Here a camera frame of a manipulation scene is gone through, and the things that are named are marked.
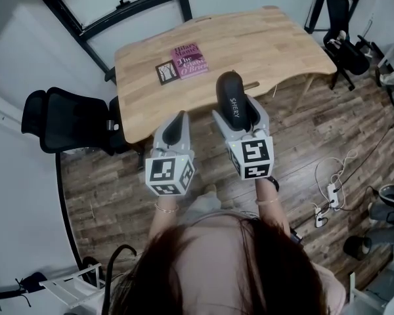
pink book cover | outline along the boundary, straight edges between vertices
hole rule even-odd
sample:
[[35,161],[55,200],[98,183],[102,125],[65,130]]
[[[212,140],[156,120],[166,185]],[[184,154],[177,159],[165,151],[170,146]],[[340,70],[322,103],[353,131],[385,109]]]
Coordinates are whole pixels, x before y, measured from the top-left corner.
[[199,50],[197,43],[174,48],[171,51],[171,56],[181,79],[200,75],[209,70],[208,63]]

floorboard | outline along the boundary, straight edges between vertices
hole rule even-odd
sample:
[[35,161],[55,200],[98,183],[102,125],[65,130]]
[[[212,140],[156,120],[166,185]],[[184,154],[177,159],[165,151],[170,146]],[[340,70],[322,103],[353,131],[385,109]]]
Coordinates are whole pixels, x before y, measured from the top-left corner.
[[[394,124],[394,107],[371,76],[372,70],[354,78],[357,88],[353,92],[343,80],[330,90],[330,79],[319,77],[294,114],[292,104],[303,87],[303,77],[283,82],[274,98],[273,93],[258,98],[271,118],[273,175],[280,183],[279,196],[290,223],[303,235],[310,258],[329,268],[346,287],[350,272],[357,273],[357,284],[362,288],[391,257],[389,246],[375,248],[362,262],[343,252],[349,236],[361,236],[370,228],[370,192],[361,205],[366,187],[394,182],[394,127],[388,131]],[[181,211],[209,183],[217,185],[218,196],[226,206],[255,199],[253,181],[238,178],[210,110],[190,114],[197,172],[188,194],[179,202]],[[356,170],[344,186],[345,207],[356,209],[330,211],[328,223],[315,228],[311,202],[321,206],[326,203],[315,182],[315,167],[324,158],[342,159],[352,149],[358,156],[349,161],[341,179]],[[86,150],[62,157],[66,204],[81,257],[92,256],[106,266],[112,252],[123,243],[139,253],[143,251],[156,197],[146,188],[144,172],[137,173],[136,166],[134,152],[110,157],[99,150]],[[324,191],[338,169],[331,160],[318,168],[318,181]],[[134,264],[135,258],[121,254],[114,272]]]

black metal frame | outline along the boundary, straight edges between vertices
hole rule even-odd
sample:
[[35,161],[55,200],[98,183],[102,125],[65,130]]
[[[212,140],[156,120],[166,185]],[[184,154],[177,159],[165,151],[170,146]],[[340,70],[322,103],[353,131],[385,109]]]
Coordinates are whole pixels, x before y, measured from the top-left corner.
[[[311,14],[311,17],[308,15],[308,18],[307,18],[307,21],[309,19],[309,25],[307,26],[307,21],[305,22],[304,29],[308,34],[312,34],[313,32],[328,32],[328,30],[329,30],[329,29],[315,29],[318,18],[320,17],[320,13],[321,13],[324,1],[325,0],[315,0],[315,4],[312,9],[313,12]],[[352,0],[352,5],[350,6],[350,9],[349,9],[349,21],[356,9],[358,2],[359,2],[359,0]]]
[[[58,18],[61,24],[67,29],[70,35],[82,47],[82,49],[93,59],[96,65],[107,74],[110,68],[104,63],[99,55],[88,44],[88,40],[96,36],[105,29],[117,24],[118,22],[129,18],[137,13],[161,5],[172,0],[137,0],[132,3],[124,3],[117,7],[114,12],[103,16],[101,19],[93,22],[83,28],[81,23],[76,19],[63,0],[43,0],[50,8],[53,14]],[[179,0],[184,22],[192,19],[192,13],[189,0]]]

office chair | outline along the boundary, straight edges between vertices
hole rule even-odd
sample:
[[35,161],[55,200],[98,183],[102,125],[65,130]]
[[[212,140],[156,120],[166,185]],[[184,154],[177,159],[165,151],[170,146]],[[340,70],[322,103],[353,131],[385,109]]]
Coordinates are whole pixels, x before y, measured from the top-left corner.
[[95,147],[112,156],[134,149],[138,169],[144,168],[144,147],[124,139],[118,97],[110,102],[79,96],[58,87],[38,90],[26,100],[22,133],[39,137],[45,153],[60,153],[82,147]]
[[[349,82],[349,90],[352,91],[355,85],[347,75],[346,70],[349,70],[354,75],[361,75],[369,69],[369,61],[361,52],[361,49],[366,45],[372,50],[374,48],[366,42],[366,40],[358,35],[360,41],[353,45],[349,37],[349,0],[327,0],[328,15],[330,17],[330,30],[324,36],[325,52],[337,66],[337,72],[334,74],[331,90],[336,85],[339,74]],[[340,31],[343,30],[347,37],[340,41],[341,45],[337,48],[330,40],[336,40]]]

table leg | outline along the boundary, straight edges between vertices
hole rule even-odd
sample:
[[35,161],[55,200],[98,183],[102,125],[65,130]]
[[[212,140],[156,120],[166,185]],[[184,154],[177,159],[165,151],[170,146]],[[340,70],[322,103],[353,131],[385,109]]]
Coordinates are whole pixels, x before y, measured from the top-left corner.
[[296,112],[296,110],[297,110],[297,108],[298,108],[298,106],[299,106],[299,104],[300,104],[300,102],[301,102],[303,96],[305,96],[305,93],[307,93],[307,91],[308,91],[309,87],[311,86],[311,83],[313,82],[313,80],[314,80],[314,74],[311,73],[311,74],[309,74],[309,75],[307,76],[307,80],[306,80],[306,82],[305,82],[305,86],[304,86],[304,88],[303,88],[301,94],[300,94],[299,97],[297,98],[297,101],[296,101],[296,103],[295,103],[295,106],[294,106],[294,108],[293,108],[293,110],[292,110],[293,113]]

